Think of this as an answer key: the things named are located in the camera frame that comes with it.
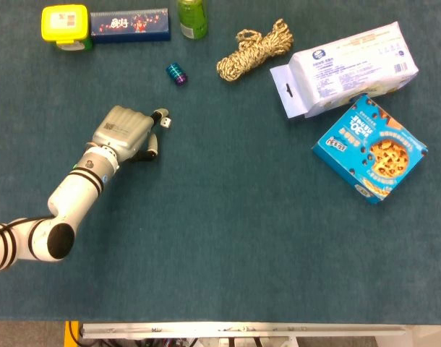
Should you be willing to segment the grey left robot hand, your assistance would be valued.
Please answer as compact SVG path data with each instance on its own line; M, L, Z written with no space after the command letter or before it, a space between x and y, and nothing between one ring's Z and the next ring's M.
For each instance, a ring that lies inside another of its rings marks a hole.
M158 139L153 132L156 126L169 128L169 111L158 108L146 116L130 108L114 106L87 144L113 153L118 163L124 161L151 161L158 156Z

